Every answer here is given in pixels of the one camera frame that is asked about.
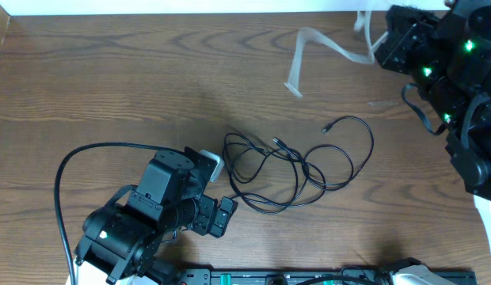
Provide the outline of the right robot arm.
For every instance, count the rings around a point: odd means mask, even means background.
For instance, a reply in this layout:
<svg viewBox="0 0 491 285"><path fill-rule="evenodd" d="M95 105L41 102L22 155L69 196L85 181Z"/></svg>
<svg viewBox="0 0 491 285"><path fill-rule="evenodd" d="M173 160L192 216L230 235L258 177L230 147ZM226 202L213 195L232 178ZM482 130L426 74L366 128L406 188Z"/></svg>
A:
<svg viewBox="0 0 491 285"><path fill-rule="evenodd" d="M432 135L447 133L446 151L485 227L491 253L491 1L448 3L442 17L412 6L386 12L387 37L375 51L386 70L408 74L442 124Z"/></svg>

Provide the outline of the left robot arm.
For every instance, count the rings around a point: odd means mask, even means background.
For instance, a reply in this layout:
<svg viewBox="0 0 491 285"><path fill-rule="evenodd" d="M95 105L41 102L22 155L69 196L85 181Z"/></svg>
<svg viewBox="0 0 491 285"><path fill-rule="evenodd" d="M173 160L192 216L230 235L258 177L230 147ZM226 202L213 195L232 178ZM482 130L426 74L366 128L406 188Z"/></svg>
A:
<svg viewBox="0 0 491 285"><path fill-rule="evenodd" d="M139 184L120 188L82 225L69 257L69 284L184 284L184 275L156 258L165 236L191 230L220 238L237 202L206 196L224 166L217 154L159 147Z"/></svg>

